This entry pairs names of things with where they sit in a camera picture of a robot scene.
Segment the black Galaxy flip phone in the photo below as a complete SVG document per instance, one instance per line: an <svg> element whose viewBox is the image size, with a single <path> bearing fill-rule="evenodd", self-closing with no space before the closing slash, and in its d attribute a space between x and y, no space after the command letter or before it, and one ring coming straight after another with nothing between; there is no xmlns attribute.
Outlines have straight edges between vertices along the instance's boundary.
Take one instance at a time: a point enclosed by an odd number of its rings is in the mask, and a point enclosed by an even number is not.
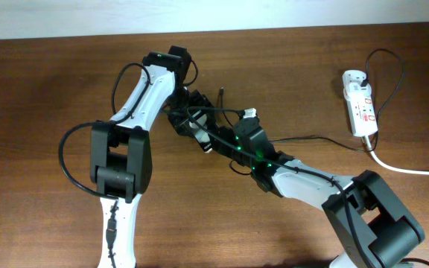
<svg viewBox="0 0 429 268"><path fill-rule="evenodd" d="M207 115L202 111L196 111L193 114L193 118L197 121L205 129L207 128L206 122L208 120ZM212 151L212 143L210 140L210 135L206 133L204 130L200 129L195 123L189 121L189 130L193 134L197 143L200 145L201 149L204 153L210 153Z"/></svg>

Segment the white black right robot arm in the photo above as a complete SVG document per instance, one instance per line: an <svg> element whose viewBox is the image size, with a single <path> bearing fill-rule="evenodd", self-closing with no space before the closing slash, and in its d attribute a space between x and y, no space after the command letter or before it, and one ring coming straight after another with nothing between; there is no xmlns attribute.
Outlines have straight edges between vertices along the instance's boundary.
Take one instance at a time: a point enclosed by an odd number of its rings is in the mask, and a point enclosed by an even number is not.
<svg viewBox="0 0 429 268"><path fill-rule="evenodd" d="M309 167L275 150L257 118L210 130L213 149L249 167L261 190L325 213L344 249L331 267L395 267L425 239L419 222L376 172L341 176Z"/></svg>

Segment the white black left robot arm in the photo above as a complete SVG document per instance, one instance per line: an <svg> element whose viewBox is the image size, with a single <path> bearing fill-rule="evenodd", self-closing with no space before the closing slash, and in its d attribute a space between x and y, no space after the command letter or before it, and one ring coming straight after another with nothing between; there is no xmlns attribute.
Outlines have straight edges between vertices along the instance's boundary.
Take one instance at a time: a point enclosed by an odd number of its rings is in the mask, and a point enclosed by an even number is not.
<svg viewBox="0 0 429 268"><path fill-rule="evenodd" d="M186 114L188 106L209 106L199 92L190 92L185 77L194 64L186 48L149 53L126 103L106 123L91 129L90 179L100 197L104 234L100 267L135 267L136 212L153 169L149 132L164 107L177 134L193 138L206 153L212 150L202 130L213 122L204 112Z"/></svg>

